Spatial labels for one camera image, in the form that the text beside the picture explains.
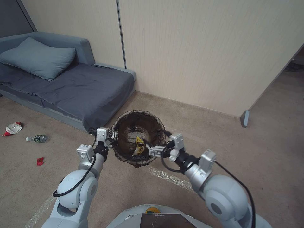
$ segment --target red candy wrapper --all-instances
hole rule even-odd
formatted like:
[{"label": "red candy wrapper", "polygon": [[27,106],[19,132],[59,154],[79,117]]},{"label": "red candy wrapper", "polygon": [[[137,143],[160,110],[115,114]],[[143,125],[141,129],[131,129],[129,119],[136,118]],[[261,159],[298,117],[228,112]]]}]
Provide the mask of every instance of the red candy wrapper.
[{"label": "red candy wrapper", "polygon": [[37,165],[40,166],[43,164],[43,157],[42,158],[37,158]]}]

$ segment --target gray blanket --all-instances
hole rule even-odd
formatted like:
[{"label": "gray blanket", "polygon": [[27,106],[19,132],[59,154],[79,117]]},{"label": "gray blanket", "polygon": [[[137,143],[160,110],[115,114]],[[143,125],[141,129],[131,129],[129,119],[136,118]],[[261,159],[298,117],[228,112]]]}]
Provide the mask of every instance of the gray blanket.
[{"label": "gray blanket", "polygon": [[52,81],[0,64],[0,84],[41,98],[82,121],[85,129],[103,126],[134,90],[132,74],[86,64],[70,66]]}]

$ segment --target green bottle label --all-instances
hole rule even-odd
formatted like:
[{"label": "green bottle label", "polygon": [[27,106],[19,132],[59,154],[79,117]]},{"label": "green bottle label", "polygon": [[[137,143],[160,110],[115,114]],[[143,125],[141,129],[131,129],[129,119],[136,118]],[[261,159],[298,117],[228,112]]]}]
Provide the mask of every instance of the green bottle label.
[{"label": "green bottle label", "polygon": [[37,142],[37,143],[39,143],[40,142],[40,137],[41,136],[35,136],[34,141]]}]

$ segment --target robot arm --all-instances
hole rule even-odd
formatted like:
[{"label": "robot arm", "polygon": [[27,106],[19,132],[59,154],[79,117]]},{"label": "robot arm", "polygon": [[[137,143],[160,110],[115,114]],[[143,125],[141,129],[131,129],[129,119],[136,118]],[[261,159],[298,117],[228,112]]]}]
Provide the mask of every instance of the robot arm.
[{"label": "robot arm", "polygon": [[[170,139],[166,146],[153,147],[145,141],[149,154],[161,157],[165,167],[167,165],[164,163],[164,157],[175,162],[180,170],[169,170],[181,172],[189,178],[193,190],[205,201],[209,211],[220,220],[223,227],[251,227],[252,208],[241,185],[235,179],[224,175],[209,178],[216,162],[216,154],[208,149],[200,159],[196,159],[185,152],[182,134],[166,133]],[[255,218],[256,225],[253,227],[271,227],[259,215],[255,215]]]},{"label": "robot arm", "polygon": [[108,128],[99,128],[96,148],[80,145],[78,170],[71,172],[59,184],[51,216],[43,228],[87,228],[87,216],[97,191],[98,179],[108,155]]}]

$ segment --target blue pillow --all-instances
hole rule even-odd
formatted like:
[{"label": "blue pillow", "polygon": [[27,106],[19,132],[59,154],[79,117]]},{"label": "blue pillow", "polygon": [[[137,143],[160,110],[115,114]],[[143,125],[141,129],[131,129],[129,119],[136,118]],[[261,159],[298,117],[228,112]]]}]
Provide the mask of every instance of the blue pillow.
[{"label": "blue pillow", "polygon": [[51,81],[71,64],[75,53],[73,47],[49,47],[28,37],[18,47],[1,53],[0,62]]}]

